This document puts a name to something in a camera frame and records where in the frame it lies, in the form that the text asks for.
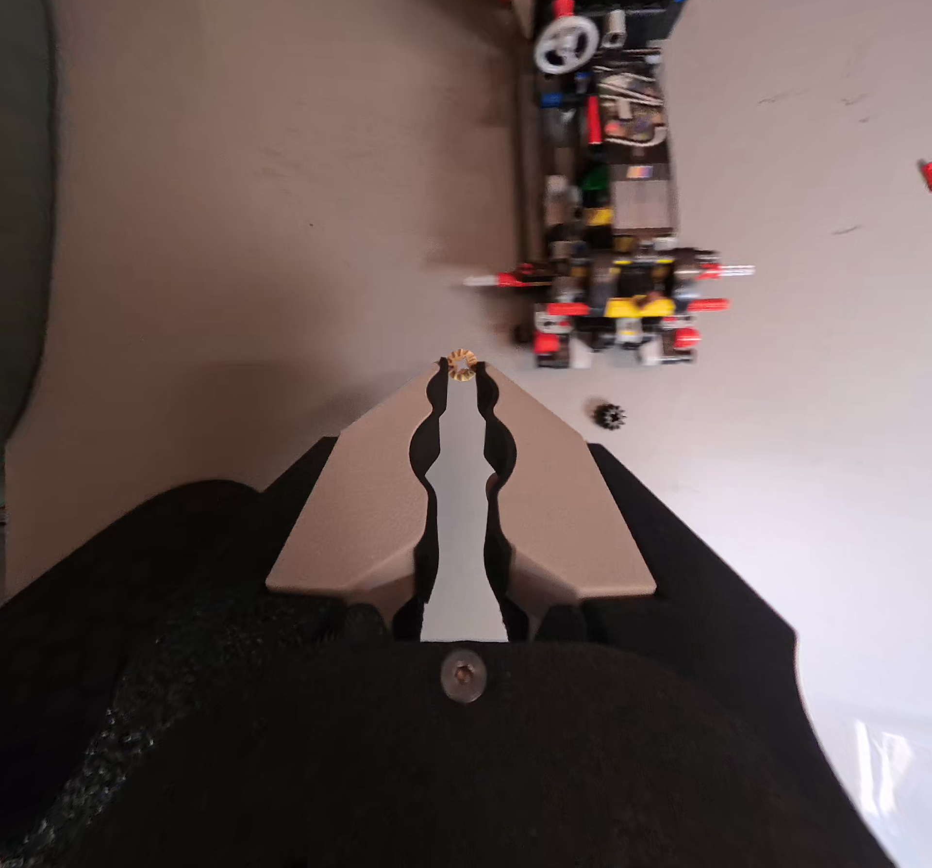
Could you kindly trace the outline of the clear plastic bag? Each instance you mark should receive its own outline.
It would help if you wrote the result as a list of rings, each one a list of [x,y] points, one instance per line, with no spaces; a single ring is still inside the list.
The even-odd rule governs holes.
[[[854,722],[856,803],[870,817],[889,817],[898,808],[898,793],[914,760],[913,747],[902,735]]]

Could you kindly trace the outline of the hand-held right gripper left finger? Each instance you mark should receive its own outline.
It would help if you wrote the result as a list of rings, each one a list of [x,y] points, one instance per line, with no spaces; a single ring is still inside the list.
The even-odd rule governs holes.
[[[340,433],[268,590],[373,606],[396,639],[421,637],[439,563],[426,475],[440,453],[448,386],[447,363],[434,362]]]

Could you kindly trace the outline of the lego car chassis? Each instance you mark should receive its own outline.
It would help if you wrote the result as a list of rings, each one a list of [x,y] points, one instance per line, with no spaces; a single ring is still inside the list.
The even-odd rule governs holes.
[[[516,342],[540,368],[587,368],[611,349],[691,364],[697,316],[730,306],[703,287],[754,274],[680,239],[663,53],[687,1],[530,0],[532,242],[513,269],[464,286],[527,297]]]

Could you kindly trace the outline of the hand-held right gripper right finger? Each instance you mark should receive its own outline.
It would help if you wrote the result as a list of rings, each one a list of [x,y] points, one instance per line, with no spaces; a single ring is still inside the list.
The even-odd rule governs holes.
[[[484,569],[507,638],[533,638],[554,607],[655,595],[584,437],[489,364],[475,384],[492,470]]]

